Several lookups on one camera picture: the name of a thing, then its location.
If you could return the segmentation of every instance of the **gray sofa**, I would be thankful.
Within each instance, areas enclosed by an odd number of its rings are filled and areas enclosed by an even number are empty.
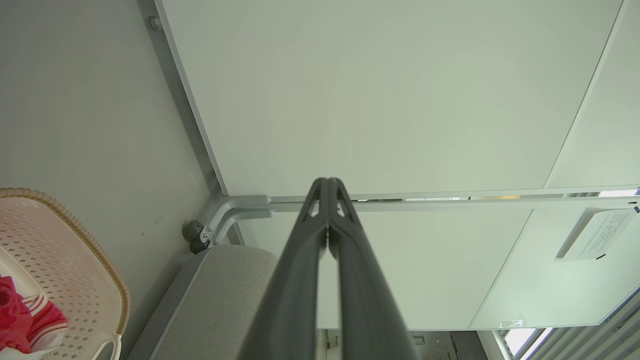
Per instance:
[[[234,360],[278,259],[218,245],[187,263],[164,294],[130,360]]]

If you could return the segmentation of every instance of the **plastic laundry basket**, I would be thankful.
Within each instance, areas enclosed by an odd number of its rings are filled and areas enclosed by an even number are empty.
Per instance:
[[[44,293],[67,317],[62,345],[43,359],[94,359],[109,342],[120,357],[129,291],[69,211],[41,192],[0,188],[0,247],[0,274],[18,293]]]

